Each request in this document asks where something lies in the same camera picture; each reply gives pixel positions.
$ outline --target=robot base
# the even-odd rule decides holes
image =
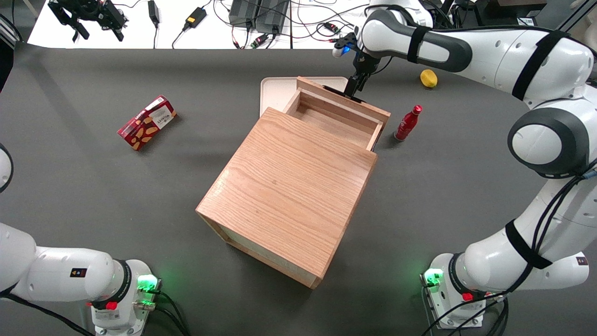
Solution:
[[[154,302],[155,295],[140,291],[137,288],[137,278],[152,273],[149,266],[143,261],[127,260],[127,264],[131,268],[131,286],[124,299],[118,303],[118,309],[97,310],[91,308],[96,335],[140,336],[145,329],[149,311],[135,308],[134,303]]]
[[[433,317],[437,320],[440,316],[445,314],[446,311],[464,302],[462,294],[458,293],[450,277],[448,275],[448,264],[452,259],[453,254],[444,253],[440,254],[431,262],[430,269],[437,269],[443,271],[443,276],[439,278],[438,285],[434,287],[426,288],[427,292],[427,303],[433,312]],[[423,284],[426,285],[424,277],[421,276]],[[462,306],[450,314],[442,318],[437,324],[440,329],[456,329],[464,321],[468,320],[471,316],[477,314],[481,309],[485,308],[485,302],[478,301]],[[471,322],[465,324],[464,328],[479,328],[483,325],[483,315],[479,315]]]

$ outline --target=lemon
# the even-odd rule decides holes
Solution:
[[[434,88],[438,85],[438,77],[431,69],[425,69],[421,72],[421,83],[426,87]]]

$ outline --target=red aluminum bottle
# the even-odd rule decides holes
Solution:
[[[423,107],[421,105],[415,105],[413,110],[404,116],[400,126],[398,126],[398,129],[394,132],[394,138],[396,138],[396,140],[404,141],[407,138],[408,134],[417,125],[418,115],[421,114],[421,112],[423,112]]]

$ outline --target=wooden box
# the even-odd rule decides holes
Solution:
[[[315,288],[377,161],[389,113],[298,78],[268,108],[197,213],[228,244]]]

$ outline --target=gray table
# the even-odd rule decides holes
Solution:
[[[1,221],[41,246],[146,261],[197,336],[418,336],[426,328],[418,274],[437,254],[499,230],[543,184],[507,150],[521,102],[445,72],[426,90],[421,66],[395,60],[360,95],[393,115],[329,272],[310,291],[224,244],[194,209],[256,122],[264,77],[347,76],[351,59],[305,50],[17,51],[0,94],[0,141],[16,164]],[[159,94],[180,118],[134,152],[116,131]],[[393,145],[415,104],[424,106],[419,125]],[[595,259],[597,245],[585,253]],[[594,334],[596,289],[591,274],[575,288],[514,293],[506,335]],[[43,304],[79,323],[81,305]],[[0,335],[25,330],[76,335],[1,302]],[[147,336],[177,334],[151,316]]]

